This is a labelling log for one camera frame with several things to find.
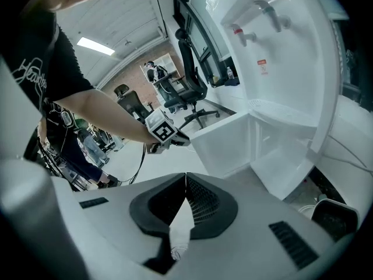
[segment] chair backrest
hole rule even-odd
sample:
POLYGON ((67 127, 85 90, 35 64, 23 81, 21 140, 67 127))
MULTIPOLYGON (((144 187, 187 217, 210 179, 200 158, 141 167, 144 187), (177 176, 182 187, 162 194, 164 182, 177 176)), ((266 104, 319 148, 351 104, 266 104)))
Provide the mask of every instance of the chair backrest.
POLYGON ((175 36, 179 39, 179 48, 184 63, 185 80, 192 90, 205 95, 207 93, 207 86, 198 76, 198 72, 194 66, 192 48, 187 42, 188 34, 184 29, 180 28, 175 32, 175 36))
POLYGON ((145 118, 150 115, 150 111, 143 106, 135 91, 126 93, 118 99, 117 103, 132 116, 133 113, 136 113, 140 117, 142 123, 144 123, 145 118))
POLYGON ((126 84, 120 84, 117 88, 114 89, 114 93, 121 97, 124 95, 127 91, 129 91, 129 87, 126 84))

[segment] ceiling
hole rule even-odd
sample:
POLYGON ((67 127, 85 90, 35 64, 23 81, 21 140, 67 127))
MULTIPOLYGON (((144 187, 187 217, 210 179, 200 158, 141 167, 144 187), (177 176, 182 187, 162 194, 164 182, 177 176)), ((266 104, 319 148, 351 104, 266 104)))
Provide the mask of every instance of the ceiling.
POLYGON ((92 85, 97 85, 130 53, 160 37, 151 0, 91 0, 59 11, 57 22, 73 44, 80 69, 92 85), (112 48, 115 53, 108 56, 76 45, 81 37, 112 48))

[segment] ceiling light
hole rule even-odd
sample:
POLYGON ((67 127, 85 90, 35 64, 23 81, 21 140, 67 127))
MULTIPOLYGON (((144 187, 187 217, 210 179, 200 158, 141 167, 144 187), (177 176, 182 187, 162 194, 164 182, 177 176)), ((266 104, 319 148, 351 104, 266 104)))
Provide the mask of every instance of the ceiling light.
POLYGON ((85 37, 82 37, 79 40, 78 46, 86 47, 86 48, 89 48, 89 49, 107 54, 109 56, 111 56, 111 54, 113 54, 115 52, 114 50, 112 50, 108 47, 105 47, 104 45, 99 44, 99 43, 97 43, 93 40, 89 40, 88 38, 86 39, 85 37))

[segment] shelf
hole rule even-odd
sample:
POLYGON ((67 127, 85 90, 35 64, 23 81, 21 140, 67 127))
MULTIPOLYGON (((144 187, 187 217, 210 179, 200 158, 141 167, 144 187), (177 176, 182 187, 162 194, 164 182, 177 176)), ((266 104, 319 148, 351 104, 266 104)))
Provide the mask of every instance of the shelf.
POLYGON ((266 189, 280 200, 285 199, 303 181, 313 166, 304 156, 299 162, 289 159, 282 148, 251 162, 251 168, 266 189))
POLYGON ((295 133, 303 138, 312 139, 315 135, 317 124, 306 113, 260 99, 250 100, 248 104, 251 116, 270 125, 284 128, 286 131, 295 133))

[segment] white floor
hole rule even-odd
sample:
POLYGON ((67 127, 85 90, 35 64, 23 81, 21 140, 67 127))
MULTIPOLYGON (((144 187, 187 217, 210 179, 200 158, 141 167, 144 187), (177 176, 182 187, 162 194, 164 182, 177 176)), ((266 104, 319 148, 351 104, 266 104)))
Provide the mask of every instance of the white floor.
MULTIPOLYGON (((199 101, 197 110, 202 108, 206 111, 218 110, 206 102, 199 101)), ((191 113, 192 111, 190 108, 188 110, 180 110, 176 115, 170 116, 170 118, 174 120, 174 125, 179 127, 184 123, 184 117, 191 113)), ((216 118, 215 115, 202 117, 202 124, 204 124, 204 126, 212 125, 229 116, 220 110, 219 113, 219 118, 216 118)), ((193 121, 183 128, 183 131, 187 135, 191 135, 199 131, 199 129, 199 124, 196 121, 193 121)), ((112 174, 120 181, 126 181, 136 173, 139 168, 140 157, 142 154, 141 143, 132 141, 124 141, 124 143, 125 146, 118 152, 110 152, 108 155, 110 161, 103 167, 103 170, 106 173, 112 174)), ((171 146, 169 150, 165 150, 162 154, 146 155, 135 183, 179 172, 207 174, 206 169, 203 167, 198 155, 193 151, 192 146, 187 148, 171 146)), ((244 183, 251 186, 253 185, 266 190, 260 179, 250 167, 235 176, 227 178, 226 180, 244 183)), ((311 181, 306 181, 290 194, 284 202, 298 210, 304 205, 315 204, 315 198, 319 194, 320 191, 318 188, 311 181)), ((179 213, 170 226, 171 248, 175 248, 179 255, 181 255, 181 253, 186 249, 189 242, 189 231, 193 227, 194 223, 191 208, 185 200, 179 213)))

